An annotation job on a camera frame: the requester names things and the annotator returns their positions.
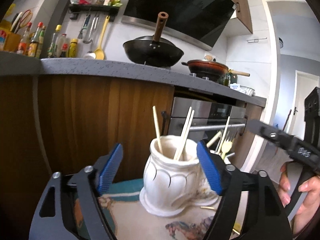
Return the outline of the black wall spice shelf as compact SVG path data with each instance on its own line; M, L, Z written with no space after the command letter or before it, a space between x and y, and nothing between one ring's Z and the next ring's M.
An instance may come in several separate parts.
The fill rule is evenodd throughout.
M114 22L120 7L97 5L97 4L70 4L68 10L72 14L84 12L103 12L109 16L109 21Z

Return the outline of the white ceramic utensil holder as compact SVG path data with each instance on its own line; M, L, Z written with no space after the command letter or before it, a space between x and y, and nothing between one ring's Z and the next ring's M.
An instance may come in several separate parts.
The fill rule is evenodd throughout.
M156 138L150 142L139 200L152 215L174 217L189 206L211 206L218 201L197 158L196 142L187 139L180 160L174 159L180 142L179 136L161 136L162 152Z

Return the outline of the yellow mustard bottle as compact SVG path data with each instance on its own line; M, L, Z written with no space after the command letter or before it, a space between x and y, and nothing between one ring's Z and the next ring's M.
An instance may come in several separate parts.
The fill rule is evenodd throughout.
M71 39L71 42L69 44L68 57L76 58L77 57L77 51L78 51L78 39L77 38L73 38L73 39Z

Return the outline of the wooden chopstick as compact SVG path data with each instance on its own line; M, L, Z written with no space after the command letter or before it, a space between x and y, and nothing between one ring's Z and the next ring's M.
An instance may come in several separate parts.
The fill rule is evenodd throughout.
M187 113L187 117L186 117L184 125L183 125L182 133L180 135L180 139L179 139L179 142L178 142L178 146L177 146L176 151L175 151L174 160L179 160L178 154L180 152L180 147L181 147L181 144L182 144L182 141L183 141L183 138L184 138L184 135L185 135L189 120L190 120L191 112L192 112L192 107L189 107L189 110L188 110L188 113Z
M157 143L158 143L159 152L160 152L161 154L163 154L162 145L161 145L161 135L160 135L160 130L159 130L159 123L158 123L156 106L153 106L153 107L152 107L152 111L153 111L153 120L154 120L154 125L155 125L155 131L156 131L156 137L157 137Z
M186 143L187 138L188 138L189 129L190 129L190 127L191 127L191 123L192 123L192 120L193 120L194 112L195 112L195 111L192 109L191 116L190 116L190 120L189 120L187 129L186 129L186 132L185 132L185 135L184 135L184 138L183 138L181 147L180 147L180 152L179 152L179 154L178 154L179 158L180 158L181 155L182 155L183 149L184 149L184 147L185 147L185 143Z

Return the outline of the horse print quilted mat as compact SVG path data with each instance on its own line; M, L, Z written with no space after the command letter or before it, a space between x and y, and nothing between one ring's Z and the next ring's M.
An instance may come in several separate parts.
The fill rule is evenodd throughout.
M142 179L112 184L98 197L112 232L117 239L203 239L218 203L209 207L190 206L176 217L149 214L139 201Z

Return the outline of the wooden knife block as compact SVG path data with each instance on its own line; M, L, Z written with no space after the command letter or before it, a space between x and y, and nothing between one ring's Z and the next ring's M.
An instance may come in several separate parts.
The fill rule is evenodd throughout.
M3 50L16 52L21 39L22 37L19 34L8 33Z

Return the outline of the red brown frying pan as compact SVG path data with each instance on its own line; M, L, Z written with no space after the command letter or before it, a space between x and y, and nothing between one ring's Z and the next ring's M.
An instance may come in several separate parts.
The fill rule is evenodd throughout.
M215 62L215 61L205 61L205 60L190 60L188 62L181 63L187 66L191 73L199 74L202 76L214 76L215 80L224 77L227 73L242 75L249 77L250 74L246 72L240 72L237 70L229 69L226 65Z

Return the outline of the black range hood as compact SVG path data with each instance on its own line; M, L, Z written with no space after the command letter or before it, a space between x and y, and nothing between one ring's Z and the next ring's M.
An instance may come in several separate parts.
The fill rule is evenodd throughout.
M211 50L235 9L232 0L129 0L121 21L153 29L166 12L165 34Z

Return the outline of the grey stone countertop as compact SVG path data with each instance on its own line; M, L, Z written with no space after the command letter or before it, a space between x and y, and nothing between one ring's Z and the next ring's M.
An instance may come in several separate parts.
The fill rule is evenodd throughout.
M1 76L18 75L89 75L142 80L219 94L263 108L266 106L265 98L248 96L213 81L163 68L108 60L37 59L1 51Z

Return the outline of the green glass bottle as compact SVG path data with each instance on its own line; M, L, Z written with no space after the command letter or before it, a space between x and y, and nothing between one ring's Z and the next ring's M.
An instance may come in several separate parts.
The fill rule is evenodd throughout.
M36 32L31 39L31 42L29 44L29 49L28 49L28 56L29 57L35 57L39 58L41 55L41 50L43 46L43 41L44 41L44 34L46 31L46 26L43 25L42 22L40 22L37 26Z

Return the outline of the red cap sauce bottle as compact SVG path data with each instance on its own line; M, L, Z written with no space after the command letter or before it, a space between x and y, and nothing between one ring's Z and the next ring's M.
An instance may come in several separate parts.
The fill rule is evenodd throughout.
M27 50L27 44L28 44L28 40L29 40L29 33L30 33L31 26L32 26L32 23L29 22L27 24L26 30L24 31L22 39L20 40L20 43L19 43L17 51L16 51L16 53L19 55L24 55Z

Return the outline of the stainless steel oven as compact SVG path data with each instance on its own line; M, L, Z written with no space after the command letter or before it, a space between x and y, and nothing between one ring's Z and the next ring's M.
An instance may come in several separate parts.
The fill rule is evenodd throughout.
M237 135L242 134L244 131L246 109L243 107L175 97L170 114L169 135L180 135L182 133L189 107L192 107L195 113L188 138L195 142L200 140L208 142L217 132L223 132L229 116L230 121L227 132L231 127L239 128Z

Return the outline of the silver metal fork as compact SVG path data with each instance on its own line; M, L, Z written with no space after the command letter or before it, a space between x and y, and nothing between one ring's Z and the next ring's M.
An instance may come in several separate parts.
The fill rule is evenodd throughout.
M238 127L231 127L227 132L225 142L233 144L234 139L238 133L238 130L239 130Z

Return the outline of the clear yellow cap bottle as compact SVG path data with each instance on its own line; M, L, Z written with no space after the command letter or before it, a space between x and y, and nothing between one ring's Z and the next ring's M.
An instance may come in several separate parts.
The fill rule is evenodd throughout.
M50 46L48 48L48 51L47 51L47 57L48 58L54 58L55 57L55 51L56 51L56 48L57 48L57 39L59 37L59 33L60 33L60 30L62 28L62 25L58 24L55 28L55 31L52 35L52 38L51 38L51 42L50 42Z

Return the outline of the yellow hanging spatula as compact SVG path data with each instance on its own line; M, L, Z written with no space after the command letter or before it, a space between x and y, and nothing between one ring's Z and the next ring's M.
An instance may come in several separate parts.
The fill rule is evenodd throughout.
M96 60L103 60L105 58L105 53L104 53L104 51L102 49L102 42L103 42L103 38L104 38L104 35L105 35L105 31L106 31L109 19L110 19L109 16L105 17L103 28L101 30L100 37L99 37L98 46L97 46L96 50L94 51Z

